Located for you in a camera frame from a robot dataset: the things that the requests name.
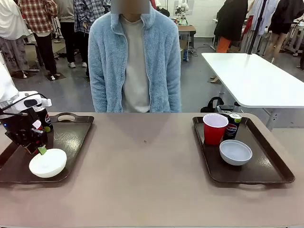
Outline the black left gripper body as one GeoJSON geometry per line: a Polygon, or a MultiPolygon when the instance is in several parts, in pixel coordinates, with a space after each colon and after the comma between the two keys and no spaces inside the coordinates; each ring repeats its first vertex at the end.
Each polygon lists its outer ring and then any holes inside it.
{"type": "Polygon", "coordinates": [[[0,119],[6,129],[5,135],[18,145],[29,145],[32,142],[33,119],[27,116],[13,115],[0,119]]]}

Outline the white bowl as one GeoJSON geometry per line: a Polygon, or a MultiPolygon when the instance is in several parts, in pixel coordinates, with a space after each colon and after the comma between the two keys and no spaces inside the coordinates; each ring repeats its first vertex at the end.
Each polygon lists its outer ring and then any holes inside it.
{"type": "Polygon", "coordinates": [[[37,154],[29,162],[29,170],[40,178],[51,178],[58,175],[66,166],[67,155],[62,149],[47,149],[37,154]]]}

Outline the black Pepsi soda can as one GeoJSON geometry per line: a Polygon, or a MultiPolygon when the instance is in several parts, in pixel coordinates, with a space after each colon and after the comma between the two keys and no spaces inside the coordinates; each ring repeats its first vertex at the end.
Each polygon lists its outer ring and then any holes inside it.
{"type": "Polygon", "coordinates": [[[228,125],[226,126],[223,140],[234,140],[241,123],[242,116],[235,112],[223,114],[223,116],[227,117],[228,119],[228,125]]]}
{"type": "Polygon", "coordinates": [[[46,110],[45,106],[42,106],[41,104],[38,106],[33,107],[35,113],[39,117],[39,120],[41,121],[41,124],[45,131],[47,133],[51,132],[53,130],[53,124],[50,120],[48,111],[46,110]]]}

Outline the grey bowl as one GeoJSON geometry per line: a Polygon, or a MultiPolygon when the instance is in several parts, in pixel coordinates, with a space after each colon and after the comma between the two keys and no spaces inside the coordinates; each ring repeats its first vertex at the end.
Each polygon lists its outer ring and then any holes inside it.
{"type": "Polygon", "coordinates": [[[249,146],[238,140],[225,140],[219,145],[221,158],[233,166],[242,166],[252,158],[249,146]]]}

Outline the brown plastic tray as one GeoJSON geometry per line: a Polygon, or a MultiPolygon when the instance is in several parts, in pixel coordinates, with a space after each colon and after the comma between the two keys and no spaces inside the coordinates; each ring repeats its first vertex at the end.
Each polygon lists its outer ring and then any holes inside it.
{"type": "Polygon", "coordinates": [[[237,140],[248,145],[253,152],[250,161],[242,166],[225,162],[220,156],[219,146],[204,144],[202,117],[193,117],[192,121],[206,168],[214,181],[233,184],[283,184],[295,180],[294,174],[250,118],[242,118],[236,136],[237,140]]]}
{"type": "Polygon", "coordinates": [[[51,178],[37,177],[29,170],[29,162],[33,155],[21,145],[11,142],[3,144],[5,147],[0,149],[0,184],[61,182],[70,175],[94,117],[59,113],[50,119],[54,129],[47,134],[47,148],[58,148],[66,152],[65,168],[51,178]]]}

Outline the person in red plaid shirt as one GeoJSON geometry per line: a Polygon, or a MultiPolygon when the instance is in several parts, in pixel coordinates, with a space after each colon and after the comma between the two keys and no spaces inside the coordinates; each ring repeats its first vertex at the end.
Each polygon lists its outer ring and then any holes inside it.
{"type": "Polygon", "coordinates": [[[54,0],[18,0],[18,5],[29,29],[33,32],[45,69],[51,80],[56,80],[56,62],[52,48],[52,18],[57,16],[54,0]]]}

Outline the person in beige top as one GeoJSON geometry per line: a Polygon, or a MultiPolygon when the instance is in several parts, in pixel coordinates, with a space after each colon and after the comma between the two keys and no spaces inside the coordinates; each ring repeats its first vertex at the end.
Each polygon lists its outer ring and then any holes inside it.
{"type": "Polygon", "coordinates": [[[73,0],[54,0],[57,5],[57,17],[60,22],[60,31],[65,40],[68,66],[75,68],[74,54],[74,3],[73,0]]]}

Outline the person in blue plaid shirt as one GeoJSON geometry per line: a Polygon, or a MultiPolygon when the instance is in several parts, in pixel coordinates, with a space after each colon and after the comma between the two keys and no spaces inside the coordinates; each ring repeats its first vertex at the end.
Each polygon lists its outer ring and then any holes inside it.
{"type": "Polygon", "coordinates": [[[111,0],[73,0],[75,16],[75,32],[80,38],[82,66],[88,72],[88,37],[92,24],[96,19],[108,13],[111,0]]]}

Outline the black bag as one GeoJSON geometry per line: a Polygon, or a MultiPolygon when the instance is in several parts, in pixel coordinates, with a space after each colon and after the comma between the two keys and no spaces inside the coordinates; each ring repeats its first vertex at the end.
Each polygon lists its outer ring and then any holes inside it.
{"type": "Polygon", "coordinates": [[[219,96],[215,96],[213,98],[210,99],[210,101],[208,102],[207,106],[203,107],[200,109],[201,113],[214,113],[215,112],[215,107],[213,107],[213,102],[217,101],[219,102],[220,105],[223,105],[224,102],[222,100],[221,97],[219,96]]]}

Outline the wooden desk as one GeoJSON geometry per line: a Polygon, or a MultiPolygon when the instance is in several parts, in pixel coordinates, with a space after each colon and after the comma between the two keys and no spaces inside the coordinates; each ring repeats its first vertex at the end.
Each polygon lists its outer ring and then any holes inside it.
{"type": "Polygon", "coordinates": [[[192,42],[192,39],[194,38],[194,35],[196,34],[196,29],[193,25],[178,25],[178,32],[179,37],[183,38],[183,40],[186,43],[186,55],[185,61],[189,61],[189,49],[190,49],[190,43],[192,42]]]}

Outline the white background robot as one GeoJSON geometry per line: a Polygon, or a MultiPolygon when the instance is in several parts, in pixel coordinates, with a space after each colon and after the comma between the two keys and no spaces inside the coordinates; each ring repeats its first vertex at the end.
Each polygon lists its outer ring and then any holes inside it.
{"type": "Polygon", "coordinates": [[[187,26],[186,12],[189,10],[188,0],[178,0],[175,6],[175,18],[178,25],[187,26]]]}

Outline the large white table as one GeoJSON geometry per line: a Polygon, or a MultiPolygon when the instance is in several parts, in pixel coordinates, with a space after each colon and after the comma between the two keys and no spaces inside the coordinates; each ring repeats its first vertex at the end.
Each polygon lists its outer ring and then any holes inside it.
{"type": "Polygon", "coordinates": [[[304,82],[256,54],[202,53],[228,91],[245,108],[270,108],[266,127],[272,130],[282,109],[304,109],[304,82]]]}

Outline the person in orange trousers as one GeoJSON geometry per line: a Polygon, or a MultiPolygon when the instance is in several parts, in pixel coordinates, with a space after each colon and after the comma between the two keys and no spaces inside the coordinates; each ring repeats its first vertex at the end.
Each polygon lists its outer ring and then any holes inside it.
{"type": "Polygon", "coordinates": [[[217,53],[226,53],[232,41],[240,41],[248,0],[226,0],[217,13],[214,35],[219,38],[217,53]]]}

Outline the hanging white coat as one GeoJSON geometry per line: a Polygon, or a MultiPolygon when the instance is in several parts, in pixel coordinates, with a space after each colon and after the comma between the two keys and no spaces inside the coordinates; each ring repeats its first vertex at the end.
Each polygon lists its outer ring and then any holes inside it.
{"type": "Polygon", "coordinates": [[[257,21],[260,16],[263,2],[264,0],[253,0],[248,7],[248,19],[242,35],[242,42],[240,48],[241,53],[247,53],[249,51],[255,31],[257,31],[257,35],[252,47],[252,53],[257,52],[260,39],[264,35],[265,29],[268,28],[270,25],[271,17],[277,8],[279,0],[266,0],[262,19],[259,24],[259,27],[257,28],[257,21]]]}

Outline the person in black jacket, bare legs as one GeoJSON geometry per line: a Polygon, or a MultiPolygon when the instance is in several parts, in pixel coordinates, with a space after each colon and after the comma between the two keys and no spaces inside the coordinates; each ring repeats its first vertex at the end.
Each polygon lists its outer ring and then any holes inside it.
{"type": "Polygon", "coordinates": [[[295,19],[304,14],[304,0],[280,0],[271,18],[269,31],[271,41],[266,48],[264,58],[272,64],[277,59],[281,46],[295,19]]]}

